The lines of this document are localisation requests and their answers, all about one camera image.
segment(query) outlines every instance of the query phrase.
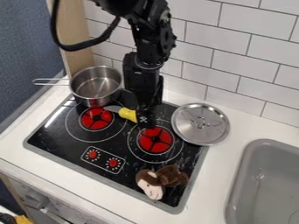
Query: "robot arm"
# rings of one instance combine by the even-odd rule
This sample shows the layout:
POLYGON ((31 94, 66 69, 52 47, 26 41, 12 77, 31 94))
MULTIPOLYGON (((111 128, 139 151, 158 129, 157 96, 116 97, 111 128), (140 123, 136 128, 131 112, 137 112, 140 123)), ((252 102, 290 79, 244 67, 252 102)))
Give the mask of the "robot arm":
POLYGON ((166 0, 91 0, 115 15, 112 24, 98 37, 75 45, 59 42, 56 23, 59 1, 54 0, 51 30, 54 42, 66 51, 77 51, 107 40, 121 18, 128 20, 136 42, 136 52, 123 60, 125 88, 133 92, 140 109, 153 108, 162 101, 163 77, 159 69, 170 57, 177 37, 170 26, 170 8, 166 0))

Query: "brown plush monkey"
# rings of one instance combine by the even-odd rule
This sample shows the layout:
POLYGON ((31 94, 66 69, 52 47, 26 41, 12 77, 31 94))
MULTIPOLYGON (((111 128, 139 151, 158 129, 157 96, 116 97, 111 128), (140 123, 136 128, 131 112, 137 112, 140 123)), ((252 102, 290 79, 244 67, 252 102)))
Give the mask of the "brown plush monkey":
POLYGON ((167 165, 158 171, 141 170, 136 174, 136 183, 152 200, 160 200, 163 197, 165 187, 186 185, 188 176, 180 172, 178 166, 167 165))

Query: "sink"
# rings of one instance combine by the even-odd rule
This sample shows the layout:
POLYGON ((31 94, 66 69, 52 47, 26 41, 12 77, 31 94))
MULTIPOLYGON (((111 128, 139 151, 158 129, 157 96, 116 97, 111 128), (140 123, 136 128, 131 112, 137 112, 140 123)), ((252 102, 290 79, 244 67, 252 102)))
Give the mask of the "sink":
POLYGON ((227 224, 298 224, 299 148, 268 139, 250 143, 225 216, 227 224))

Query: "silver lid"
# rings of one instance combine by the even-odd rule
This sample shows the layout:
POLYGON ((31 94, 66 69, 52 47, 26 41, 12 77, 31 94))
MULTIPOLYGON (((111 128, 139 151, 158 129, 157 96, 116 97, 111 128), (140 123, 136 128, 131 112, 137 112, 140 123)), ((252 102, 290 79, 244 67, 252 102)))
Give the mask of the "silver lid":
POLYGON ((202 103, 179 107, 172 115, 171 124, 177 135, 197 145, 219 143, 230 130, 228 118, 219 109, 202 103))

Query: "white subway tile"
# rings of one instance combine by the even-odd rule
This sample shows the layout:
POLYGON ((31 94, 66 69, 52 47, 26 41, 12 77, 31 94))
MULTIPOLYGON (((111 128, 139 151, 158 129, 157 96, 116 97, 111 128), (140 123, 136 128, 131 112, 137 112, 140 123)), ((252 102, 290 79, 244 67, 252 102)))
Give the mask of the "white subway tile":
POLYGON ((287 87, 242 77, 238 93, 299 109, 299 91, 287 87))
POLYGON ((204 100, 206 91, 205 85, 201 85, 188 80, 182 80, 165 73, 161 73, 161 75, 164 77, 165 89, 204 100))
POLYGON ((212 67, 262 81, 273 81, 278 64, 233 53, 215 51, 212 67))
POLYGON ((106 56, 110 59, 116 60, 123 60, 124 55, 126 53, 130 53, 132 48, 122 46, 122 45, 115 45, 109 42, 101 43, 100 45, 93 46, 94 53, 97 53, 102 56, 106 56))
POLYGON ((277 74, 275 83, 299 89, 299 68, 291 66, 281 66, 277 74))
POLYGON ((223 4, 219 25, 233 30, 289 39, 295 20, 295 16, 282 13, 223 4))
POLYGON ((261 114, 265 103, 264 101, 240 94, 234 94, 214 87, 208 88, 206 100, 257 116, 261 114))
POLYGON ((299 111, 296 109, 286 108, 268 102, 262 116, 299 128, 299 111))
POLYGON ((203 0, 169 0, 168 3, 174 18, 208 25, 216 25, 218 22, 220 3, 203 0))
POLYGON ((287 41, 253 36, 248 55, 299 67, 299 45, 287 41))
POLYGON ((299 15, 298 0, 262 0, 261 8, 299 15))
POLYGON ((108 28, 106 24, 87 20, 89 37, 98 38, 108 28))
POLYGON ((161 73, 181 77, 183 62, 176 59, 169 59, 160 69, 161 73))
POLYGON ((174 34, 177 36, 178 40, 184 41, 184 30, 186 27, 186 22, 183 20, 173 18, 171 20, 171 27, 174 34))
POLYGON ((195 66, 189 63, 184 63, 183 78, 230 91, 236 90, 239 80, 238 75, 195 66))
POLYGON ((222 3, 229 3, 229 4, 241 4, 251 7, 258 7, 260 0, 217 0, 218 2, 222 3))
POLYGON ((177 41, 177 47, 172 50, 171 57, 176 60, 210 66, 212 49, 177 41))
MULTIPOLYGON (((111 24, 115 16, 102 10, 101 7, 95 5, 91 1, 83 1, 86 18, 93 19, 102 23, 111 24)), ((130 25, 125 19, 122 19, 119 26, 130 28, 130 25)))
POLYGON ((109 58, 94 54, 94 64, 96 66, 111 67, 112 66, 112 60, 109 59, 109 58))
POLYGON ((250 34, 229 31, 203 24, 187 23, 186 41, 200 46, 225 50, 232 53, 246 53, 250 34))
POLYGON ((297 20, 296 26, 294 28, 291 41, 299 43, 299 22, 298 22, 298 20, 297 20))
POLYGON ((122 74, 122 62, 113 59, 113 68, 116 68, 122 74))
POLYGON ((121 27, 115 28, 110 41, 123 46, 136 47, 132 31, 121 27))

